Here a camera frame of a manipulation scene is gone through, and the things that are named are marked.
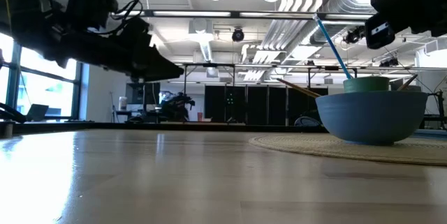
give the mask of straw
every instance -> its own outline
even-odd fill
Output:
[[[334,52],[335,56],[337,57],[338,62],[340,63],[340,66],[342,67],[344,74],[346,74],[346,77],[348,79],[351,79],[351,75],[348,72],[348,69],[346,69],[346,66],[344,65],[342,58],[340,57],[340,55],[338,54],[337,49],[335,48],[334,43],[332,42],[332,40],[330,39],[330,36],[328,34],[328,32],[326,31],[323,23],[321,22],[320,18],[318,17],[317,14],[314,14],[314,20],[318,23],[318,26],[320,27],[321,31],[323,32],[324,36],[326,37],[326,40],[328,40],[328,43],[330,45],[330,47],[332,48],[332,51]]]
[[[404,90],[406,89],[411,82],[413,82],[413,80],[415,80],[415,78],[418,77],[418,74],[415,74],[413,77],[411,77],[408,81],[405,82],[405,84],[403,84],[401,87],[399,87],[399,89],[397,89],[398,91]]]
[[[282,80],[281,78],[277,78],[277,80],[280,81],[281,83],[285,84],[285,85],[288,85],[288,86],[294,88],[297,91],[301,91],[302,93],[304,93],[304,94],[306,94],[308,96],[311,96],[312,98],[318,98],[320,96],[320,94],[317,94],[317,93],[315,93],[313,91],[310,91],[310,90],[306,90],[304,88],[301,88],[298,85],[291,84],[291,83],[287,82],[286,80]]]

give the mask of woven placemat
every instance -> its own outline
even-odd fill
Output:
[[[419,165],[447,165],[447,141],[408,138],[393,146],[349,144],[329,134],[266,135],[250,139],[257,147],[298,154]]]

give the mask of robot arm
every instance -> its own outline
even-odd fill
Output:
[[[149,24],[129,13],[140,0],[118,10],[116,0],[0,0],[0,32],[65,67],[68,59],[102,66],[146,81],[176,78],[183,70],[150,47]],[[109,32],[111,13],[121,24]]]
[[[412,33],[431,31],[434,37],[444,35],[447,33],[446,4],[447,0],[371,0],[377,14],[365,23],[368,48],[387,46],[394,41],[396,33],[408,27]]]

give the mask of chopstick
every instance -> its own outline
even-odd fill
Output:
[[[316,94],[313,91],[301,88],[298,85],[291,84],[291,83],[287,82],[286,80],[282,80],[281,78],[277,78],[277,80],[280,81],[281,83],[285,84],[285,85],[288,85],[288,86],[294,88],[297,91],[301,91],[302,93],[304,93],[304,94],[306,94],[308,96],[311,96],[312,98],[318,98],[320,96],[320,94]]]
[[[397,90],[401,91],[403,89],[406,89],[410,85],[410,83],[413,82],[413,80],[415,80],[415,78],[417,78],[417,77],[418,77],[418,74],[415,74],[413,77],[411,77],[408,81],[406,81],[405,84],[403,84]]]

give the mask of desk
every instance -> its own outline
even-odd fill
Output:
[[[117,116],[127,116],[127,120],[132,117],[132,111],[117,111]]]
[[[247,142],[267,134],[82,130],[3,140],[0,223],[447,223],[445,167]]]
[[[441,125],[444,125],[444,122],[447,121],[447,117],[440,117],[438,114],[426,114],[420,123],[419,129],[425,129],[426,121],[438,121]]]

